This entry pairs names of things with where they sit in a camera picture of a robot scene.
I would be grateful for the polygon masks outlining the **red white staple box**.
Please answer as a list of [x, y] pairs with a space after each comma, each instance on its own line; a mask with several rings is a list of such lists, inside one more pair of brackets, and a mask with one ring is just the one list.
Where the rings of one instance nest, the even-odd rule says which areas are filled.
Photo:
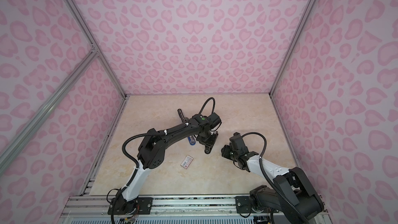
[[192, 161], [193, 161], [193, 157], [187, 155], [184, 158], [183, 162], [180, 164], [180, 166], [183, 167], [184, 169], [187, 169], [190, 166], [190, 164], [192, 163]]

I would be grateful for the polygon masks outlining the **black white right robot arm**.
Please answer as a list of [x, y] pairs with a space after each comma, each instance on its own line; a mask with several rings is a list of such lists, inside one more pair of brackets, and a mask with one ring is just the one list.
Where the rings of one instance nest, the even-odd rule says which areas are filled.
[[221, 155], [237, 163], [241, 170], [255, 173], [270, 184], [251, 190], [247, 197], [236, 197], [239, 214], [278, 211], [292, 224], [306, 224], [324, 211], [320, 196], [302, 169], [277, 166], [256, 152], [249, 152], [247, 147], [234, 149], [232, 145], [226, 145]]

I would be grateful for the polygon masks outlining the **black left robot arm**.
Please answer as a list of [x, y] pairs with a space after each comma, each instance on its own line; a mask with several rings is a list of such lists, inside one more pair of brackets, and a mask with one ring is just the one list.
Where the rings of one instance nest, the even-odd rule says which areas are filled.
[[[205, 147], [205, 153], [211, 150], [218, 137], [214, 130], [222, 123], [221, 118], [212, 113], [210, 116], [196, 114], [187, 122], [169, 129], [157, 131], [152, 128], [146, 133], [138, 134], [127, 139], [122, 145], [123, 154], [135, 163], [133, 172], [127, 183], [116, 193], [108, 210], [109, 215], [132, 213], [138, 205], [138, 198], [147, 177], [152, 170], [159, 167], [164, 159], [166, 150], [175, 143], [190, 136], [197, 136], [197, 142]], [[127, 145], [138, 138], [143, 138], [138, 147], [137, 158], [126, 150]]]

